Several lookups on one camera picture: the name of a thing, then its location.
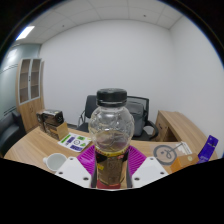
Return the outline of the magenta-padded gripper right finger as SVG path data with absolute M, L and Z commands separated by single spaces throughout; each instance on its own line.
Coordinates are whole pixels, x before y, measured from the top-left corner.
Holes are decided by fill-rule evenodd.
M 135 147 L 129 147 L 126 172 L 128 188 L 140 188 L 167 175 L 167 171 L 155 157 L 146 157 Z

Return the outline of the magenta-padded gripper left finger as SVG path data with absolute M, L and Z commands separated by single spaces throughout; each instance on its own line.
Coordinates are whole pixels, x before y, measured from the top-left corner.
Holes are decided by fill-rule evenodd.
M 95 147 L 90 146 L 77 157 L 69 157 L 56 175 L 84 188 L 95 188 L 97 169 Z

